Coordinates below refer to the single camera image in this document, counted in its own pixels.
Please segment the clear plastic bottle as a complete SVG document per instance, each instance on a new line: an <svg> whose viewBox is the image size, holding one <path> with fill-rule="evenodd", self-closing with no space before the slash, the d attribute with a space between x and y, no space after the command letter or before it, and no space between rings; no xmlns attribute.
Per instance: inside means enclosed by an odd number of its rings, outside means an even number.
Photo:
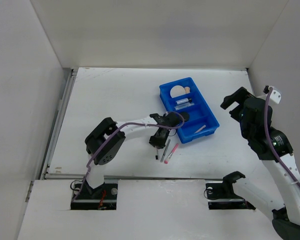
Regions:
<svg viewBox="0 0 300 240"><path fill-rule="evenodd" d="M193 106L193 105L194 105L193 103L186 102L186 103L177 105L177 106L175 106L174 108L175 108L176 111L179 111L179 110L181 110L181 109L185 109L185 108L188 108L188 107Z"/></svg>

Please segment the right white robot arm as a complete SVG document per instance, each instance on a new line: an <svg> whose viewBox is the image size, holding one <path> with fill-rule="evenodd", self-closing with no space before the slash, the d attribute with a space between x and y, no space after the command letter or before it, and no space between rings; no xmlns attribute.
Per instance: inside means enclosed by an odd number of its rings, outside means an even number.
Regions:
<svg viewBox="0 0 300 240"><path fill-rule="evenodd" d="M242 197L262 212L281 239L300 240L300 172L287 136L271 126L270 102L279 104L282 94L268 85L263 92L264 96L254 96L240 87L220 106L225 110L238 104L229 114L239 123L242 137L270 173L282 199L273 199L239 171L223 177L221 190L227 197Z"/></svg>

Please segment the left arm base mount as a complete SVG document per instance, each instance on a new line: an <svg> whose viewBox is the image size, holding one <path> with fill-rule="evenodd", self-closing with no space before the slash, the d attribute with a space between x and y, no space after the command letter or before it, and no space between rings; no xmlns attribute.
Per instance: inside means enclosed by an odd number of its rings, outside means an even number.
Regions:
<svg viewBox="0 0 300 240"><path fill-rule="evenodd" d="M101 186L92 189L85 182L80 192L82 181L72 181L70 184L70 189L72 190L70 209L78 211L116 210L118 183L119 181L117 179L106 179Z"/></svg>

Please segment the pink handle makeup brush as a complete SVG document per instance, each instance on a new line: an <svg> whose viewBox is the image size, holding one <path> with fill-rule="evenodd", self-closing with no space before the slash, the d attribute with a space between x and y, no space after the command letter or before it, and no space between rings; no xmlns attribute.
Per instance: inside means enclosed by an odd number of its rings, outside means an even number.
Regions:
<svg viewBox="0 0 300 240"><path fill-rule="evenodd" d="M171 150L171 152L170 152L170 154L168 155L168 157L163 161L164 164L168 164L168 163L169 163L170 159L172 158L172 156L173 156L174 152L176 151L176 149L178 148L178 146L179 146L179 144L177 143L177 144L173 147L173 149Z"/></svg>

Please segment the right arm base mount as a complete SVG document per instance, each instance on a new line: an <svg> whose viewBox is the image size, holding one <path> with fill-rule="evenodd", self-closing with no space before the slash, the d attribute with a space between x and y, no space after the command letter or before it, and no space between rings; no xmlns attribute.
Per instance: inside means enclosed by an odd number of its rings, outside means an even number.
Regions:
<svg viewBox="0 0 300 240"><path fill-rule="evenodd" d="M207 181L204 196L209 210L255 210L256 208L244 198L228 193L221 181Z"/></svg>

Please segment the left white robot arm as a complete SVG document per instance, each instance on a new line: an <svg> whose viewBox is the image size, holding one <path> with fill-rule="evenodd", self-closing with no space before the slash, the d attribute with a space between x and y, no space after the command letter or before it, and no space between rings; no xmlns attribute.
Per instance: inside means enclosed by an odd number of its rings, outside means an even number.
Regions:
<svg viewBox="0 0 300 240"><path fill-rule="evenodd" d="M171 130L180 129L190 116L186 112L152 113L138 120L119 122L107 117L86 137L86 151L91 156L82 188L90 198L101 195L104 165L112 161L125 141L149 138L155 149L163 149Z"/></svg>

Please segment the beige makeup sponge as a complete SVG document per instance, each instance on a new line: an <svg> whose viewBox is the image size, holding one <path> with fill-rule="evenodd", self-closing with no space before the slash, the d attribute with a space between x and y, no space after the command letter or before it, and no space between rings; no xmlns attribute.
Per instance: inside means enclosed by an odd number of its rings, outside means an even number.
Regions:
<svg viewBox="0 0 300 240"><path fill-rule="evenodd" d="M184 88L184 90L185 90L185 93L186 93L186 94L189 94L189 93L191 92L191 88L190 88L189 86L186 86L186 87Z"/></svg>

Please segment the grey handle makeup brush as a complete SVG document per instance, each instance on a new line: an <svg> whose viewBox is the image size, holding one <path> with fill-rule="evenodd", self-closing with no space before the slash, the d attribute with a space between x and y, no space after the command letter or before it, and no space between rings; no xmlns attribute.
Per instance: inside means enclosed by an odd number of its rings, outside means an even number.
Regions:
<svg viewBox="0 0 300 240"><path fill-rule="evenodd" d="M166 154L167 154L167 151L168 151L170 142L171 142L171 139L168 139L168 141L167 141L167 143L166 143L166 145L165 145L163 154L162 154L161 159L160 159L160 162L161 162L161 163L163 163L163 161L164 161L164 159L165 159L165 156L166 156Z"/></svg>

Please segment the clear vial black cap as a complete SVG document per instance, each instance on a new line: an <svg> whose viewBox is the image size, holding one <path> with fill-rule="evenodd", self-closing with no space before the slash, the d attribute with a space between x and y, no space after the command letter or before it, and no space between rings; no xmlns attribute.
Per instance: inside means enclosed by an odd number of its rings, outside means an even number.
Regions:
<svg viewBox="0 0 300 240"><path fill-rule="evenodd" d="M183 99L179 99L179 100L175 101L175 103L177 105L182 105L182 104L191 103L191 102L192 102L192 98L183 98Z"/></svg>

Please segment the pink lip pencil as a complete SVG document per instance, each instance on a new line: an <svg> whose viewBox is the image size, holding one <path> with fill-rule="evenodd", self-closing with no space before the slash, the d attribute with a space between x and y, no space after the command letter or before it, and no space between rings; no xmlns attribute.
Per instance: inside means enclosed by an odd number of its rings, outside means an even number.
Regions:
<svg viewBox="0 0 300 240"><path fill-rule="evenodd" d="M198 130L196 130L194 133L197 134L197 133L201 132L202 130L204 130L205 128L206 128L206 125L203 125Z"/></svg>

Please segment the cream round powder puff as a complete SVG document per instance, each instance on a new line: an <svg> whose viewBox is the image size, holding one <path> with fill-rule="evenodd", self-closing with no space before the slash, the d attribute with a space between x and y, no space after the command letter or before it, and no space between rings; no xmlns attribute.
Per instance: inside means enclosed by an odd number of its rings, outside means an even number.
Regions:
<svg viewBox="0 0 300 240"><path fill-rule="evenodd" d="M179 96L183 96L185 94L186 94L186 90L181 85L175 85L170 90L170 97L171 98L176 98L176 97L179 97Z"/></svg>

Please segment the black round compact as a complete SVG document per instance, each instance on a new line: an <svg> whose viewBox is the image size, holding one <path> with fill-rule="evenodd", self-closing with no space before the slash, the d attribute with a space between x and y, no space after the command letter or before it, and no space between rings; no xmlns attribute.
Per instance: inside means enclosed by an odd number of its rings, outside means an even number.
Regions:
<svg viewBox="0 0 300 240"><path fill-rule="evenodd" d="M185 123L189 121L190 115L187 112L181 112L180 115L183 117Z"/></svg>

